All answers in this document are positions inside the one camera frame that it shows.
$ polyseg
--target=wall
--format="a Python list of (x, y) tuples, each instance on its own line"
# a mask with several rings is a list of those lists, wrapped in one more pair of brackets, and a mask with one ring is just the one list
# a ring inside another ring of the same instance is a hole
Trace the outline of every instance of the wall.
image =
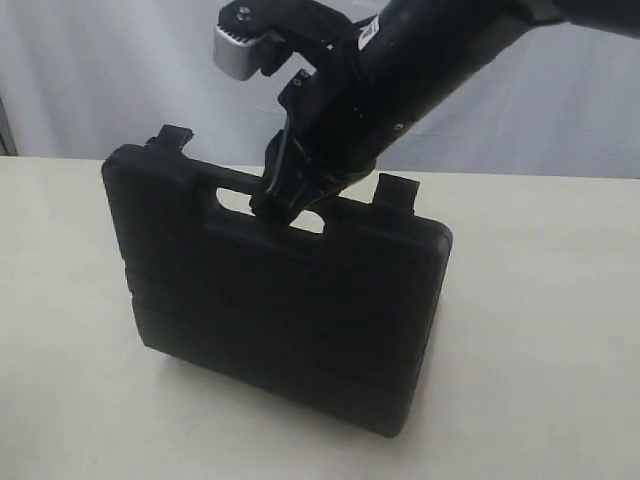
[[(237, 83), (211, 61), (221, 0), (0, 0), (0, 96), (22, 154), (104, 158), (165, 122), (189, 154), (261, 164), (300, 66)], [(327, 1), (350, 16), (385, 0)], [(640, 43), (539, 30), (419, 124), (387, 168), (640, 177)]]

